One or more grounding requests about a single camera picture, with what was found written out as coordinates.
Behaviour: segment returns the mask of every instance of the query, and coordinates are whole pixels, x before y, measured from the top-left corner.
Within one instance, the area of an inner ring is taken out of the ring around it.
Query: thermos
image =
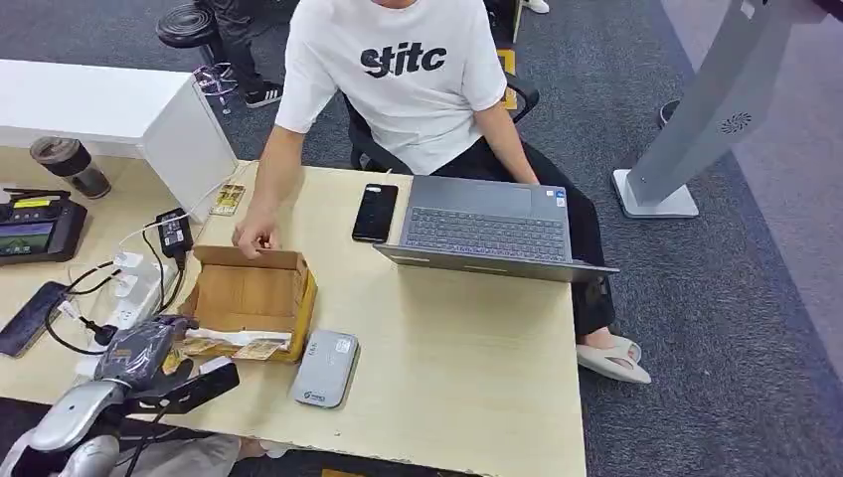
[[[111,183],[76,139],[42,137],[32,144],[29,153],[48,171],[67,181],[89,199],[99,199],[111,190]]]

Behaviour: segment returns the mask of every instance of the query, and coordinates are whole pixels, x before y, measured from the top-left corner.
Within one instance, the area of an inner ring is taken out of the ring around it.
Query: black stool
[[[211,7],[199,2],[178,6],[158,20],[155,33],[168,47],[199,49],[204,64],[193,71],[193,76],[205,96],[218,97],[223,114],[230,113],[225,94],[233,91],[237,82],[231,79],[231,64],[216,63],[215,58],[224,58],[225,54]]]

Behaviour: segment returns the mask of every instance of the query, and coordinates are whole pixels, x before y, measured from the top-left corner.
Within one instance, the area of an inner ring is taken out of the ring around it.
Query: portable hard drive
[[[339,405],[355,353],[357,338],[354,336],[328,330],[314,331],[292,384],[293,398],[320,407]]]

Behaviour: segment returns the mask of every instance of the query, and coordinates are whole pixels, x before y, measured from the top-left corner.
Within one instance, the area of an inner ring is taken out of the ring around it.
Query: smartphone
[[[367,184],[351,239],[368,243],[386,243],[398,198],[398,186]]]
[[[65,292],[67,287],[55,281],[48,281],[30,298],[12,320],[0,331],[0,353],[18,358],[23,355],[44,333],[44,321],[48,308]],[[53,309],[50,320],[59,316]]]

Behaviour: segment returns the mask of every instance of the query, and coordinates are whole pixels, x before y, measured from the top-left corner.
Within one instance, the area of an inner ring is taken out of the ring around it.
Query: open cardboard box
[[[301,253],[263,250],[249,260],[232,246],[199,245],[193,254],[202,271],[180,314],[214,331],[291,333],[289,348],[275,350],[269,359],[301,358],[316,301],[316,280]],[[217,344],[196,355],[231,356],[240,348]]]

